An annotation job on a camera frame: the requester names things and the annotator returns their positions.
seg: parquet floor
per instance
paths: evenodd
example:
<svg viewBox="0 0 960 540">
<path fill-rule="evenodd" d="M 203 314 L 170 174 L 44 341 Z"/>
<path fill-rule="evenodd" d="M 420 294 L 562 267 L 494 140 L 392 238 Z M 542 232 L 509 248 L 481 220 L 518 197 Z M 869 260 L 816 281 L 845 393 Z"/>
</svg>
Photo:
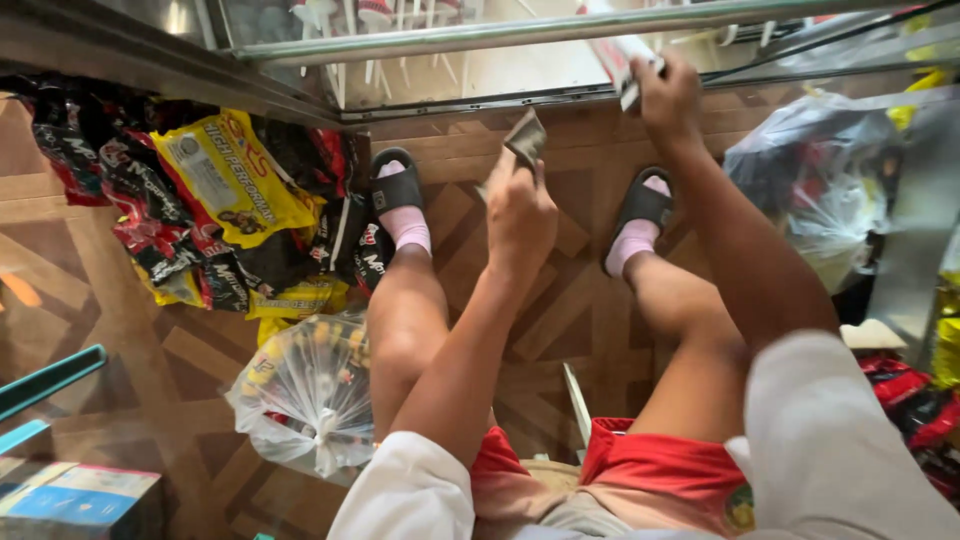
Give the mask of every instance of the parquet floor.
<svg viewBox="0 0 960 540">
<path fill-rule="evenodd" d="M 817 82 L 851 97 L 899 91 L 906 75 Z M 724 150 L 800 83 L 705 97 L 711 152 Z M 171 538 L 323 538 L 346 489 L 260 459 L 220 398 L 255 350 L 242 315 L 156 307 L 110 234 L 112 209 L 67 207 L 15 104 L 0 109 L 0 269 L 39 293 L 26 307 L 0 288 L 0 380 L 102 343 L 107 368 L 4 425 L 53 424 L 57 459 L 162 473 Z M 410 120 L 372 130 L 372 150 L 407 148 L 420 162 L 435 266 L 453 318 L 486 257 L 484 208 L 473 189 L 521 111 Z M 563 211 L 556 249 L 511 332 L 494 410 L 521 457 L 575 461 L 582 448 L 561 365 L 571 362 L 594 416 L 634 416 L 653 387 L 654 343 L 622 283 L 597 260 L 634 174 L 657 162 L 640 122 L 612 106 L 544 109 L 547 185 Z M 706 270 L 683 210 L 660 251 Z"/>
</svg>

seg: clear plastic bag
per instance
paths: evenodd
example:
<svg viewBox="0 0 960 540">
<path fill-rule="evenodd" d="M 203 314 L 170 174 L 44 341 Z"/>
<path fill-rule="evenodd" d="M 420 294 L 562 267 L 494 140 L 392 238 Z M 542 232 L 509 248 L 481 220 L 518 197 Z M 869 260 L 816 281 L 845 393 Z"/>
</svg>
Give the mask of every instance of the clear plastic bag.
<svg viewBox="0 0 960 540">
<path fill-rule="evenodd" d="M 227 393 L 260 455 L 349 483 L 370 461 L 370 354 L 362 322 L 314 315 L 257 351 Z"/>
<path fill-rule="evenodd" d="M 869 272 L 868 234 L 888 228 L 902 157 L 884 109 L 822 92 L 771 114 L 727 151 L 724 170 L 836 293 L 851 271 Z"/>
</svg>

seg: black slide sandal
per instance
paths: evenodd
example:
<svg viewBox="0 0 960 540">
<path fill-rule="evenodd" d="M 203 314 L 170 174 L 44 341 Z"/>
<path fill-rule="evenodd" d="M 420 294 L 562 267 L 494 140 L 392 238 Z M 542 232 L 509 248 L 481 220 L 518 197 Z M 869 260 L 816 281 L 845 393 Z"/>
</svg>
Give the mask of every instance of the black slide sandal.
<svg viewBox="0 0 960 540">
<path fill-rule="evenodd" d="M 630 188 L 627 189 L 627 194 L 623 197 L 623 206 L 620 208 L 620 216 L 616 221 L 616 229 L 613 230 L 610 244 L 604 250 L 603 258 L 600 259 L 600 268 L 608 276 L 610 273 L 607 272 L 607 257 L 610 256 L 613 242 L 620 236 L 620 232 L 623 231 L 623 227 L 628 221 L 647 219 L 654 222 L 663 232 L 663 226 L 666 224 L 666 220 L 670 218 L 670 213 L 673 211 L 673 199 L 643 185 L 650 177 L 654 176 L 660 177 L 667 185 L 670 185 L 670 176 L 665 170 L 659 167 L 647 167 L 636 175 L 636 178 L 630 184 Z"/>
<path fill-rule="evenodd" d="M 396 174 L 376 178 L 380 169 L 391 161 L 399 161 L 405 168 Z M 423 209 L 423 197 L 420 196 L 420 176 L 413 156 L 402 148 L 388 148 L 375 157 L 371 163 L 370 192 L 373 199 L 373 211 L 376 217 L 399 207 L 414 206 Z"/>
</svg>

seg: white shirt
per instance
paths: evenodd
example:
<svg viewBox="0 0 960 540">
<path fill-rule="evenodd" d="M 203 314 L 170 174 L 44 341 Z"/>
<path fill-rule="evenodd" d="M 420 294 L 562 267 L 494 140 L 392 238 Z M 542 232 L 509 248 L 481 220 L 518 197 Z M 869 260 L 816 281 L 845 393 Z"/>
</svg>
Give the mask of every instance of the white shirt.
<svg viewBox="0 0 960 540">
<path fill-rule="evenodd" d="M 756 530 L 743 540 L 960 538 L 960 515 L 927 482 L 838 338 L 800 331 L 761 352 L 745 418 L 748 444 L 728 445 L 754 491 Z M 430 440 L 398 432 L 350 489 L 328 538 L 467 540 L 473 518 L 467 468 Z M 581 538 L 540 526 L 514 537 Z M 720 537 L 638 530 L 620 538 Z"/>
</svg>

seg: pink sock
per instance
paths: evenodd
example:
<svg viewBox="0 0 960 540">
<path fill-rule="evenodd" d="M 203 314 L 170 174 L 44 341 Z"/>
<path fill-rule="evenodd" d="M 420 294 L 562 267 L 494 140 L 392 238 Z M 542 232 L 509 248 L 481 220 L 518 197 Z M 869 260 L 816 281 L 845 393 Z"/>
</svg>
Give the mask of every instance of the pink sock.
<svg viewBox="0 0 960 540">
<path fill-rule="evenodd" d="M 670 195 L 670 188 L 658 176 L 648 178 L 643 185 L 664 195 Z M 615 278 L 621 277 L 623 275 L 623 265 L 627 263 L 630 257 L 641 251 L 654 251 L 654 242 L 658 236 L 660 236 L 660 228 L 657 227 L 656 223 L 647 219 L 628 221 L 613 241 L 610 254 L 604 261 L 607 272 Z"/>
<path fill-rule="evenodd" d="M 380 169 L 377 178 L 402 172 L 403 169 L 402 163 L 391 161 Z M 390 234 L 398 250 L 407 244 L 417 244 L 423 246 L 428 255 L 433 256 L 430 252 L 430 230 L 426 228 L 423 212 L 417 207 L 399 207 L 385 211 L 380 216 L 380 224 Z"/>
</svg>

